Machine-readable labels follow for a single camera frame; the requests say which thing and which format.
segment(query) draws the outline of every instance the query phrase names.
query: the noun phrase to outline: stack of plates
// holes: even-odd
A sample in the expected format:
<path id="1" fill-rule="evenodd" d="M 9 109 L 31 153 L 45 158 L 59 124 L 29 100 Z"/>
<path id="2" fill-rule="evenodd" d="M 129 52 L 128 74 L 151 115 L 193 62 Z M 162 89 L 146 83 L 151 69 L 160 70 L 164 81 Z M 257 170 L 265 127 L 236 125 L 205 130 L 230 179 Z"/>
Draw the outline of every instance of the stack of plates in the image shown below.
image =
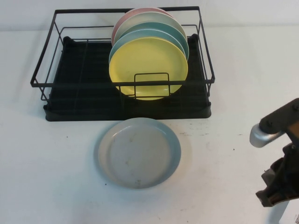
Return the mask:
<path id="1" fill-rule="evenodd" d="M 109 74 L 112 82 L 184 81 L 189 47 L 182 26 L 159 8 L 138 8 L 124 14 L 112 32 Z M 169 96 L 181 85 L 122 86 L 141 100 Z"/>

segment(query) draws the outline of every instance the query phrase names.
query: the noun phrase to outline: yellow plate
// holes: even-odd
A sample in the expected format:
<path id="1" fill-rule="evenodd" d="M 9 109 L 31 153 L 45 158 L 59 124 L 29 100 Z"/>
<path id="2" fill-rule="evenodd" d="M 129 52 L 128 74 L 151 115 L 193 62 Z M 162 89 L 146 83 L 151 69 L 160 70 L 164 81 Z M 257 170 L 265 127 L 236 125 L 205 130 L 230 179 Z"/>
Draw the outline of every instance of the yellow plate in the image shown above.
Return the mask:
<path id="1" fill-rule="evenodd" d="M 135 76 L 138 73 L 159 74 Z M 134 82 L 134 76 L 136 82 L 167 81 L 168 76 L 163 73 L 169 74 L 170 81 L 184 81 L 188 73 L 188 63 L 177 46 L 157 37 L 143 37 L 122 45 L 114 53 L 109 65 L 110 78 L 114 83 Z M 181 85 L 171 85 L 170 93 L 174 93 L 180 87 Z M 134 86 L 122 86 L 121 92 L 135 97 Z M 161 99 L 169 96 L 169 87 L 137 86 L 136 96 L 141 100 Z"/>

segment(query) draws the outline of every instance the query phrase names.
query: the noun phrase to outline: white wall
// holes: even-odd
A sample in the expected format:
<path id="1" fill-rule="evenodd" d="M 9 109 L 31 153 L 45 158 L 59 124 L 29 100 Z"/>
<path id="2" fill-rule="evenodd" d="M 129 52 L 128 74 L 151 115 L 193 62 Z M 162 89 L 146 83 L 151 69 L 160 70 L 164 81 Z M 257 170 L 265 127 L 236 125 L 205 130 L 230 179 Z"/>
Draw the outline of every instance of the white wall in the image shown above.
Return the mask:
<path id="1" fill-rule="evenodd" d="M 299 0 L 1 0 L 0 30 L 47 29 L 55 9 L 200 6 L 205 26 L 299 24 Z"/>

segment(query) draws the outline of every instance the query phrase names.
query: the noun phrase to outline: white table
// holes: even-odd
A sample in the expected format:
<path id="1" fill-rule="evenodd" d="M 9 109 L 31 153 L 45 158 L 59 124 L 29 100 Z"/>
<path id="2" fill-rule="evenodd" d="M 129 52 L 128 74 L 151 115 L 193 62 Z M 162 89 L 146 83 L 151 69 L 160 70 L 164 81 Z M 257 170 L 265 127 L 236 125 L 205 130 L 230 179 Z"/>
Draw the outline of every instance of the white table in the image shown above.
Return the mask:
<path id="1" fill-rule="evenodd" d="M 181 163 L 166 182 L 107 182 L 96 142 L 116 122 L 48 122 L 29 82 L 47 32 L 0 32 L 1 224 L 263 224 L 276 208 L 255 196 L 286 136 L 262 149 L 251 127 L 299 95 L 299 27 L 206 28 L 216 83 L 209 119 L 163 120 Z"/>

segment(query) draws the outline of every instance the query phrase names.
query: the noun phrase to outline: black dish rack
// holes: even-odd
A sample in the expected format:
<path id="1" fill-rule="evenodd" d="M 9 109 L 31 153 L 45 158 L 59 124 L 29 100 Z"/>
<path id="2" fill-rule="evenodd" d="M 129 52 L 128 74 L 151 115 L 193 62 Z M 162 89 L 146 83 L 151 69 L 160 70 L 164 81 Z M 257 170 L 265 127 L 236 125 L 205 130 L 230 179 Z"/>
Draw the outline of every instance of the black dish rack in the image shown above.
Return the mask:
<path id="1" fill-rule="evenodd" d="M 46 119 L 79 121 L 210 117 L 209 96 L 215 76 L 199 7 L 162 9 L 179 14 L 195 12 L 199 20 L 198 25 L 182 24 L 184 28 L 193 29 L 188 36 L 190 56 L 185 81 L 111 82 L 108 57 L 112 48 L 110 36 L 113 24 L 99 26 L 98 23 L 109 19 L 117 21 L 130 8 L 56 10 L 30 82 L 32 87 L 41 90 L 41 100 L 47 102 L 43 107 Z M 182 87 L 175 93 L 148 101 L 136 99 L 139 98 L 136 94 L 123 95 L 116 88 L 151 85 L 167 85 L 170 88 L 178 84 Z"/>

